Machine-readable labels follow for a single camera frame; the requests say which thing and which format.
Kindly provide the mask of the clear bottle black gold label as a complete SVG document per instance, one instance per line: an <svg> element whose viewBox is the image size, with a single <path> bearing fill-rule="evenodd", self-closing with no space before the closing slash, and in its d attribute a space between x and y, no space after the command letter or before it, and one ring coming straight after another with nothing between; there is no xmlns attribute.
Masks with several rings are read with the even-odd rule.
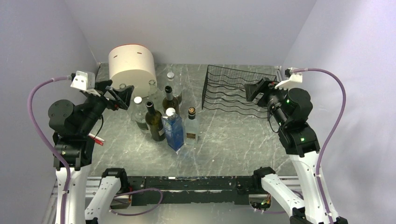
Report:
<svg viewBox="0 0 396 224"><path fill-rule="evenodd" d="M184 120L184 142L189 145L194 145L198 142L199 121L196 118L196 108L190 107L188 109L188 116Z"/></svg>

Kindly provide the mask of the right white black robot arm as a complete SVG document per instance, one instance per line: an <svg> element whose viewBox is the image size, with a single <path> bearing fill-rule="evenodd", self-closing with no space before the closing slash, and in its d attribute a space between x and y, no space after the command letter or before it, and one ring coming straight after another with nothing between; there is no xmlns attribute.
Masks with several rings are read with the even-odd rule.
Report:
<svg viewBox="0 0 396 224"><path fill-rule="evenodd" d="M257 193L267 191L289 216L291 224L346 224L332 204L319 164L321 152L318 138L307 123L313 109L306 90L281 90L277 83L261 79L245 84L246 100L251 102L258 94L258 106L266 106L269 116L278 123L281 145L296 170L303 197L287 187L270 167L254 171L252 188Z"/></svg>

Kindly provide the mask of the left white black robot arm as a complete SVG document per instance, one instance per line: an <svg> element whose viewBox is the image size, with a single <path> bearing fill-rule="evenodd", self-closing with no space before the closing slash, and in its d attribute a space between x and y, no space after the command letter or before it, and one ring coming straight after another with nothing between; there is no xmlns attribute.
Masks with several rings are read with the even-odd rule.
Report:
<svg viewBox="0 0 396 224"><path fill-rule="evenodd" d="M54 102L49 110L49 126L54 130L54 168L58 191L57 224L98 223L99 218L86 220L84 212L85 186L92 164L95 140L89 136L103 112L108 109L127 110L134 91L129 85L121 89L110 86L102 88L103 94L87 93L84 103L75 105L61 99Z"/></svg>

